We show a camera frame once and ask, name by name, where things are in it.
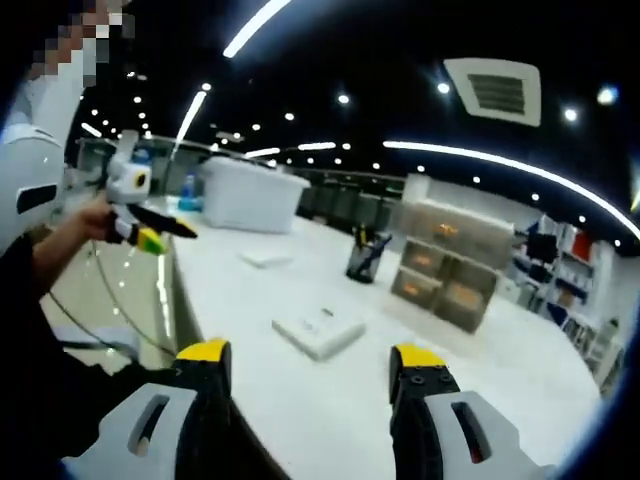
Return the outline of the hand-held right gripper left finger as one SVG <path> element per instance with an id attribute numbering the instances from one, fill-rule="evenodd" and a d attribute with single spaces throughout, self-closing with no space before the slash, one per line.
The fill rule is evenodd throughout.
<path id="1" fill-rule="evenodd" d="M 231 473 L 231 344 L 182 350 L 161 383 L 147 383 L 99 424 L 68 479 L 226 479 Z"/>

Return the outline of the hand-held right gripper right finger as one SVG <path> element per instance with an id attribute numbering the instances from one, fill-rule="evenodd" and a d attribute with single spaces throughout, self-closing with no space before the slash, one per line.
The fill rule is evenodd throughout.
<path id="1" fill-rule="evenodd" d="M 459 388 L 446 362 L 411 343 L 389 356 L 390 420 L 398 479 L 550 479 L 518 429 L 482 396 Z"/>

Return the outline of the person's left hand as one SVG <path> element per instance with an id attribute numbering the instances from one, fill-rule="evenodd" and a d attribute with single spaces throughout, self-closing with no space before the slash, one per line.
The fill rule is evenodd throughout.
<path id="1" fill-rule="evenodd" d="M 74 215 L 81 237 L 86 241 L 105 241 L 112 228 L 112 213 L 113 209 L 103 195 L 91 199 Z"/>

